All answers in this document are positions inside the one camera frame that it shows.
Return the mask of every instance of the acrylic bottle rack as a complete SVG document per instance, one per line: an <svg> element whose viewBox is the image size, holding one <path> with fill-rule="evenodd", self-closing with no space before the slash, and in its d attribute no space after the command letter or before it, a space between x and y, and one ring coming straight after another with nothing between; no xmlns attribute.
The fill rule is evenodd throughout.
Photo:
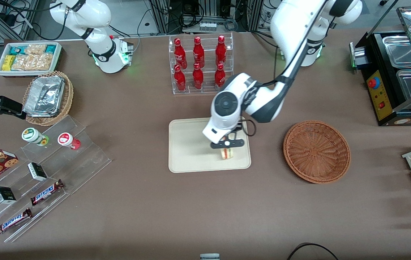
<svg viewBox="0 0 411 260"><path fill-rule="evenodd" d="M0 240L15 241L111 162L101 148L88 137L84 129L85 127L78 121L71 116L66 116L43 132L50 138L46 146L40 147L29 143L15 152L19 163L0 175L0 186L11 188L17 201L10 205L0 204L0 225L21 214L27 208L30 208L33 217L7 229L0 235ZM58 144L57 138L63 132L71 133L80 140L80 148L71 150ZM27 168L32 161L42 165L48 176L46 181L32 179ZM58 179L61 179L65 186L45 201L32 206L30 198L51 186Z"/></svg>
<svg viewBox="0 0 411 260"><path fill-rule="evenodd" d="M194 56L192 50L194 49L194 37L185 36L170 36L168 45L168 54L170 57L170 73L172 75L172 90L174 94L200 94L200 93L213 93L217 92L215 90L215 71L217 71L217 65L215 64L215 48L218 44L218 36L225 36L225 46L226 46L226 62L224 64L224 72L226 74L225 79L234 74L234 60L233 60L233 34L232 33L222 33L222 34L200 34L201 43L204 47L205 53L205 66L202 68L204 73L204 87L202 90L197 90L194 87L194 80L192 78L192 72L194 71ZM181 45L186 52L186 61L188 66L183 70L184 76L186 77L186 91L179 92L175 84L174 78L174 66L176 64L175 60L175 44L173 40L175 38L180 38Z"/></svg>

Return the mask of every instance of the wicker basket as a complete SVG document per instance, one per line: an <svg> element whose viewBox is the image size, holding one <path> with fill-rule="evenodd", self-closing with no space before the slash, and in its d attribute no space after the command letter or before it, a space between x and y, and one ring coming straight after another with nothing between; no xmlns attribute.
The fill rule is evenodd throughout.
<svg viewBox="0 0 411 260"><path fill-rule="evenodd" d="M338 181L351 161L345 138L321 121L295 124L284 138L283 151L287 163L298 176L318 184Z"/></svg>
<svg viewBox="0 0 411 260"><path fill-rule="evenodd" d="M64 86L64 93L62 94L62 102L60 106L60 113L56 117L29 117L25 118L27 122L35 125L41 126L50 126L58 123L62 120L70 111L70 107L72 106L72 98L73 98L73 86L72 82L70 82L69 78L62 72L53 71L51 73L43 74L38 77L51 77L51 76L60 76L65 79L65 86ZM22 99L22 105L25 105L25 101L29 96L30 86L32 86L32 82L27 87L25 91L24 98Z"/></svg>

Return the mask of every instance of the table surface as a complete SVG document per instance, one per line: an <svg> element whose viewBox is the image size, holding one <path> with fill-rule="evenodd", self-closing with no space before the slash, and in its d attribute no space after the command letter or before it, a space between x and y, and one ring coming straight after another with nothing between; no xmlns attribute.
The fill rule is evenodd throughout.
<svg viewBox="0 0 411 260"><path fill-rule="evenodd" d="M411 259L411 174L401 158L411 126L378 127L361 74L348 69L348 43L364 31L329 32L279 117L250 138L250 168L180 174L168 169L169 122L210 117L213 95L172 94L168 37L142 38L133 65L116 74L101 72L83 41L61 42L70 114L113 162L16 242L0 238L0 257L273 260L316 242L340 259ZM273 79L275 49L250 33L234 37L235 73ZM29 82L0 77L0 95L22 100ZM308 183L285 162L284 135L304 120L333 125L349 143L351 166L338 182ZM29 126L0 116L0 148L25 145Z"/></svg>

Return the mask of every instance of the red button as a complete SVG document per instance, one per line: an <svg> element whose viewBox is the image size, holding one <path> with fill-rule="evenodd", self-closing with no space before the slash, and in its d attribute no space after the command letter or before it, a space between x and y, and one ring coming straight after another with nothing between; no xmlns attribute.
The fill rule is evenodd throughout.
<svg viewBox="0 0 411 260"><path fill-rule="evenodd" d="M374 88L377 84L377 81L375 79L371 79L368 81L368 87Z"/></svg>

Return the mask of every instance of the red bottle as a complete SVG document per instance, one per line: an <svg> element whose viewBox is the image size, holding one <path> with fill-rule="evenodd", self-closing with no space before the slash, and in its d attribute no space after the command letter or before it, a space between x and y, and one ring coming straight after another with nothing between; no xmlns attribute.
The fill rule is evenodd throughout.
<svg viewBox="0 0 411 260"><path fill-rule="evenodd" d="M198 62L194 64L194 72L192 73L194 78L194 87L197 90L201 90L204 86L204 73L201 70L201 66Z"/></svg>
<svg viewBox="0 0 411 260"><path fill-rule="evenodd" d="M194 49L192 50L192 53L194 54L194 62L199 63L201 68L203 68L205 66L205 54L199 36L194 37Z"/></svg>
<svg viewBox="0 0 411 260"><path fill-rule="evenodd" d="M175 43L175 59L177 61L177 64L181 66L181 69L186 69L188 67L188 63L186 61L186 52L184 51L184 48L181 46L181 40L179 38L176 38L174 40Z"/></svg>
<svg viewBox="0 0 411 260"><path fill-rule="evenodd" d="M178 64L175 64L174 66L175 69L175 83L177 85L177 89L179 92L185 92L186 91L186 78L184 77L184 73L181 71L181 67Z"/></svg>
<svg viewBox="0 0 411 260"><path fill-rule="evenodd" d="M218 44L217 44L217 48L215 49L215 55L217 56L215 58L215 64L217 64L217 66L220 63L225 64L226 46L225 46L225 37L223 35L218 36Z"/></svg>
<svg viewBox="0 0 411 260"><path fill-rule="evenodd" d="M225 72L223 71L223 64L220 63L217 66L217 71L215 71L215 89L221 91L223 84L225 84Z"/></svg>

